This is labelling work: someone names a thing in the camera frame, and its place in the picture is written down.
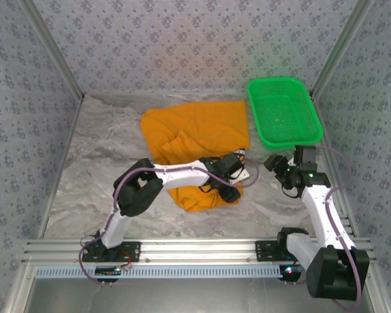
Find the orange cloth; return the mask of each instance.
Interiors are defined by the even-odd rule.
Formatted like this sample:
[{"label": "orange cloth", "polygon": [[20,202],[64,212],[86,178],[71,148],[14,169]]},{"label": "orange cloth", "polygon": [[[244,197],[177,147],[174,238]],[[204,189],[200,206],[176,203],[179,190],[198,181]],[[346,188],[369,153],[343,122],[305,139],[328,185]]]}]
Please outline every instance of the orange cloth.
[{"label": "orange cloth", "polygon": [[[141,129],[156,163],[162,165],[193,162],[203,156],[220,157],[250,148],[243,100],[191,102],[151,109],[142,115]],[[168,192],[186,211],[228,204],[217,190],[203,193],[196,186],[186,186]]]}]

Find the green basket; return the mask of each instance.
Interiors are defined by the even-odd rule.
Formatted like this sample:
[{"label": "green basket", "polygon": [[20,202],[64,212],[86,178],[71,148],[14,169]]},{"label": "green basket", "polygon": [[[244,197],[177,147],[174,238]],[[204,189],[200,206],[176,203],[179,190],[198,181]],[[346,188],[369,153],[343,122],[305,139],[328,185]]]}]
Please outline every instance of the green basket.
[{"label": "green basket", "polygon": [[267,149],[313,145],[323,137],[313,102],[300,80],[258,78],[247,89],[259,137]]}]

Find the gray marble surface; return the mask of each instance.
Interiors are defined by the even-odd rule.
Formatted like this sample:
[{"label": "gray marble surface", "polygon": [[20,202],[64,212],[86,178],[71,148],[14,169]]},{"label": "gray marble surface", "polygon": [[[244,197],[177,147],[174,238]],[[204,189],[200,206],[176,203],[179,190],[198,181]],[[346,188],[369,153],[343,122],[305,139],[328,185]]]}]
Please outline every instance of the gray marble surface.
[{"label": "gray marble surface", "polygon": [[[45,237],[93,234],[105,223],[113,203],[114,180],[138,159],[151,158],[139,125],[141,115],[149,108],[241,98],[244,96],[199,93],[86,96],[51,206]],[[248,103],[247,111],[251,141],[247,156],[262,163],[273,152],[263,147]],[[247,169],[254,174],[251,164],[247,164]],[[300,226],[313,233],[301,200],[285,197],[273,174],[260,165],[258,182],[245,190],[238,204],[187,213],[163,190],[144,214],[133,219],[126,236],[274,237],[282,226]]]}]

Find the wall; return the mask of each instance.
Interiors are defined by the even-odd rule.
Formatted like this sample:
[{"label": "wall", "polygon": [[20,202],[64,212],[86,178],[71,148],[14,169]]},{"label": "wall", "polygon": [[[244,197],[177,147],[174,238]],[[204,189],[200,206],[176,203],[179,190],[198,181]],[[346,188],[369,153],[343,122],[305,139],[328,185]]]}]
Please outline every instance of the wall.
[{"label": "wall", "polygon": [[0,1],[0,312],[37,235],[77,101],[16,0]]},{"label": "wall", "polygon": [[355,0],[35,0],[85,93],[311,88]]},{"label": "wall", "polygon": [[391,289],[391,0],[375,2],[319,105],[332,144],[352,162],[355,217]]}]

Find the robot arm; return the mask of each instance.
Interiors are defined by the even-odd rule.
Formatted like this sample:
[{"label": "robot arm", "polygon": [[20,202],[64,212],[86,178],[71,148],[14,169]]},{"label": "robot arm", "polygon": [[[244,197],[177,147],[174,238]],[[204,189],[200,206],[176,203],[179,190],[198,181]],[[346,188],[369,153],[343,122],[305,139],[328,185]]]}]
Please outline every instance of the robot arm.
[{"label": "robot arm", "polygon": [[[154,171],[139,171],[119,186],[126,175],[139,168],[151,168]],[[145,212],[162,189],[210,186],[218,189],[220,197],[228,203],[240,198],[240,192],[236,188],[211,179],[209,173],[232,185],[249,177],[236,153],[230,153],[223,158],[202,158],[187,164],[167,166],[151,164],[147,158],[136,162],[113,184],[115,190],[119,189],[117,196],[116,191],[113,194],[117,198],[119,209],[110,215],[109,227],[100,230],[100,233],[105,231],[101,239],[104,247],[111,249],[120,245],[133,216]]]},{"label": "robot arm", "polygon": [[[292,198],[301,198],[306,205],[317,236],[316,244],[304,230],[283,228],[277,238],[281,253],[293,256],[305,268],[306,283],[312,297],[355,300],[357,284],[353,267],[357,268],[363,289],[369,257],[366,251],[356,249],[341,223],[332,198],[327,200],[326,207],[330,183],[326,174],[317,172],[315,147],[296,146],[292,161],[281,155],[272,155],[264,165],[276,174],[282,190],[297,190],[297,196]],[[355,264],[351,264],[348,254]]]}]

